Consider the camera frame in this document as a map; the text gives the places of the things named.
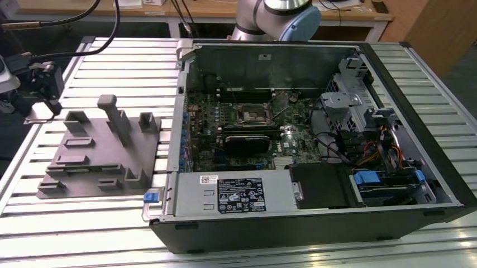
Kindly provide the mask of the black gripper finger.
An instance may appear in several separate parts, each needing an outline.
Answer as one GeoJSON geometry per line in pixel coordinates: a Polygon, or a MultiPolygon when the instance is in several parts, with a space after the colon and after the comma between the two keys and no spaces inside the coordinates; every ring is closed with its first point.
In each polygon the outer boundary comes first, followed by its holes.
{"type": "Polygon", "coordinates": [[[54,116],[60,114],[60,95],[64,90],[62,73],[56,62],[34,63],[32,65],[30,86],[32,95],[48,107],[54,116]]]}

